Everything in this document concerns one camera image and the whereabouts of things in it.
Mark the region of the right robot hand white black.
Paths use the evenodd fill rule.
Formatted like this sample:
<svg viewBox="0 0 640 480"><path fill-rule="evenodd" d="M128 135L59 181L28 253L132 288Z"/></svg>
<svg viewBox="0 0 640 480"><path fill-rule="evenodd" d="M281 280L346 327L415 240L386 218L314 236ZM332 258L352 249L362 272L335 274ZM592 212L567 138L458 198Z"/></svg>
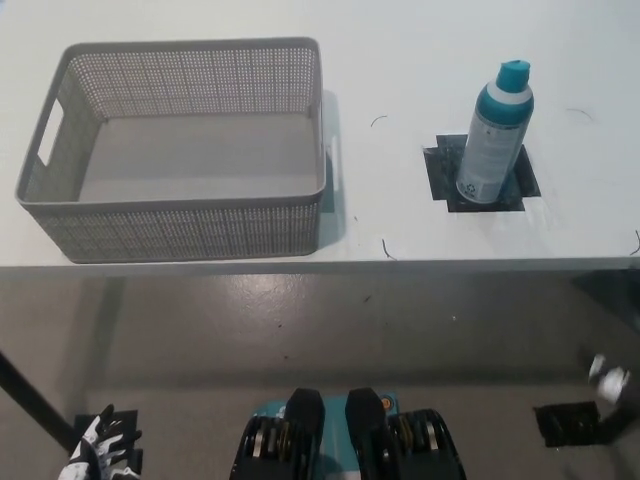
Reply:
<svg viewBox="0 0 640 480"><path fill-rule="evenodd" d="M598 395L615 404L628 383L629 373L622 367L610 367L606 357L601 354L594 356L588 372L588 382Z"/></svg>

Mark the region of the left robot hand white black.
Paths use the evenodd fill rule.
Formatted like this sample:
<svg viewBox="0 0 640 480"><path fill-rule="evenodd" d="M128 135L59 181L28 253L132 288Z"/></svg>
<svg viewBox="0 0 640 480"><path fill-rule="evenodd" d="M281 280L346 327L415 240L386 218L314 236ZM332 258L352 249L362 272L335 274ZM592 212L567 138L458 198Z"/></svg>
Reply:
<svg viewBox="0 0 640 480"><path fill-rule="evenodd" d="M141 430L126 432L109 404L88 425L58 480L140 479L143 450L136 447Z"/></svg>

